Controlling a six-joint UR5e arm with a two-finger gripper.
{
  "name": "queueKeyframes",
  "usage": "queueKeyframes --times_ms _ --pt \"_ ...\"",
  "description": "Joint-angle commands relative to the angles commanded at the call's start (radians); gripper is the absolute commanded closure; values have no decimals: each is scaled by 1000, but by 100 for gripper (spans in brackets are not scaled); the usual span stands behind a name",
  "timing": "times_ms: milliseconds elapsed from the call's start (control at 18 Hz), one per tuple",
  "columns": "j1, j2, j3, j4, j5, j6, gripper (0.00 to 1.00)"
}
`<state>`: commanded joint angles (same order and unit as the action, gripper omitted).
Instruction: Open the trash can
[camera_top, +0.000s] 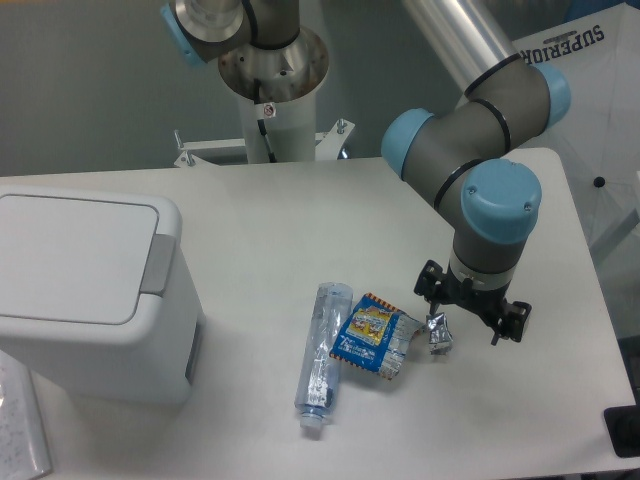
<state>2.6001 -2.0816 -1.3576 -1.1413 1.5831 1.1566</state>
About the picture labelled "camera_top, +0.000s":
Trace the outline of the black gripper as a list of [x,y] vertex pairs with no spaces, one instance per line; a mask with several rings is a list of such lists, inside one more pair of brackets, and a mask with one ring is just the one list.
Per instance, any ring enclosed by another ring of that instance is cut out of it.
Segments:
[[504,300],[510,283],[500,288],[480,290],[469,279],[459,281],[449,268],[445,273],[434,260],[428,260],[418,275],[414,293],[429,304],[429,315],[438,312],[440,305],[454,304],[466,311],[482,316],[493,331],[491,345],[500,340],[522,341],[531,313],[531,305],[522,301]]

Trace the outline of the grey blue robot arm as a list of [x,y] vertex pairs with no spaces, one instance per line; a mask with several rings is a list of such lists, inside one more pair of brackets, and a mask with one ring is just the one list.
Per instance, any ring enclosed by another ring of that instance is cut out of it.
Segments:
[[[551,65],[527,64],[480,2],[405,7],[465,97],[443,117],[401,114],[381,143],[389,166],[454,231],[448,264],[428,262],[415,292],[432,309],[452,304],[478,316],[496,339],[520,341],[531,308],[506,293],[541,186],[507,154],[564,117],[568,82]],[[217,63],[239,101],[250,162],[316,159],[314,96],[329,58],[297,2],[171,1],[161,15],[187,62]]]

